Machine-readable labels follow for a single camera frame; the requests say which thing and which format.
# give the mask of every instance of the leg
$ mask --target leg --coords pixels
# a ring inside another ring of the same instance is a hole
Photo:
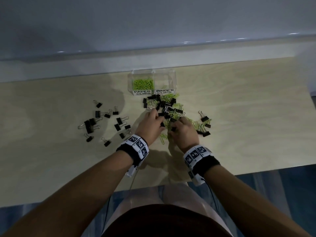
[[[109,225],[114,222],[114,220],[130,209],[149,204],[163,204],[159,197],[157,186],[130,190],[128,196],[123,199],[123,201],[114,211],[113,215],[107,222],[105,229],[107,229]]]
[[[186,183],[165,185],[163,201],[165,204],[173,204],[212,218],[231,234],[216,211]]]

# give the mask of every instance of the left hand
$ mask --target left hand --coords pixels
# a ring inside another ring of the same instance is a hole
[[[165,129],[160,126],[160,123],[164,121],[163,116],[158,116],[158,112],[155,108],[145,114],[144,119],[139,123],[135,135],[143,138],[148,146],[150,146]]]

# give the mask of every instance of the hand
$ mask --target hand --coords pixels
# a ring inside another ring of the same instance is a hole
[[[135,134],[143,138],[148,146],[150,146],[165,129],[160,126],[160,123],[164,121],[163,116],[158,116],[158,112],[155,108],[145,114],[144,119],[139,123]]]
[[[200,143],[194,126],[186,117],[181,117],[173,123],[173,126],[177,128],[176,131],[169,131],[168,134],[172,136],[174,142],[183,153]]]

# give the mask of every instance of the gray floor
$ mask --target gray floor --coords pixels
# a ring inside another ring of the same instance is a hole
[[[237,177],[270,200],[312,236],[316,236],[316,226],[314,225],[316,223],[316,202],[314,201],[316,199],[316,165],[245,174]],[[218,210],[219,215],[235,237],[243,236],[216,196],[214,197],[215,202],[213,201],[206,184],[195,187],[189,183],[189,186],[213,209]],[[127,193],[127,191],[120,191],[112,195],[108,205],[107,220]],[[93,219],[82,236],[99,237],[101,235],[107,204]],[[35,206],[37,203],[0,208],[0,235]]]

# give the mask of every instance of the wooden table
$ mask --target wooden table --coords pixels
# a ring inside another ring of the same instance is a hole
[[[186,116],[212,118],[201,137],[233,174],[316,163],[316,111],[293,58],[175,68]],[[113,153],[115,118],[98,122],[90,143],[77,126],[118,106],[135,130],[145,111],[127,91],[127,72],[0,84],[0,206],[39,202]],[[104,147],[101,137],[111,139]],[[158,139],[132,188],[187,181],[182,154]],[[117,191],[131,187],[124,177]]]

